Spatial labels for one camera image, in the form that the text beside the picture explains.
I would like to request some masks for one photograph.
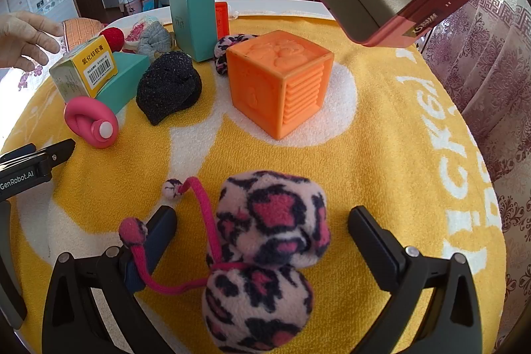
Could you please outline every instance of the yellow medicine box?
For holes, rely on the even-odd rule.
[[[50,68],[50,75],[65,102],[80,96],[96,97],[117,73],[113,54],[103,35],[78,45]]]

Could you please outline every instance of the rolled gray cloth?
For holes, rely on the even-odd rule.
[[[167,53],[172,48],[172,39],[169,32],[164,29],[160,22],[150,24],[140,34],[140,40],[136,52],[149,57],[150,63],[155,60],[155,53]]]

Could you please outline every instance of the white cap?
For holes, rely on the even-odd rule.
[[[113,134],[113,126],[111,122],[102,122],[100,125],[100,135],[102,138],[109,138]]]

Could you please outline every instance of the finger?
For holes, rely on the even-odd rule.
[[[25,43],[20,53],[33,59],[40,65],[44,66],[48,63],[48,56],[36,45]]]
[[[29,59],[23,58],[22,56],[17,59],[13,67],[20,68],[21,70],[26,72],[31,72],[35,69],[35,65],[33,64],[33,62]]]
[[[43,31],[55,36],[63,36],[63,26],[60,23],[50,20],[48,17],[39,14],[30,13],[29,11],[17,11],[15,17],[29,23],[38,31]]]
[[[13,17],[7,24],[6,35],[20,38],[30,44],[41,46],[50,53],[59,53],[60,46],[51,36],[37,31],[29,23]]]

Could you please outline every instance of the green box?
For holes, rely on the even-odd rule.
[[[196,62],[214,57],[218,41],[214,0],[169,0],[175,40]]]
[[[118,113],[136,96],[138,82],[149,68],[149,58],[143,54],[114,52],[118,74],[110,79],[96,95],[96,99]]]

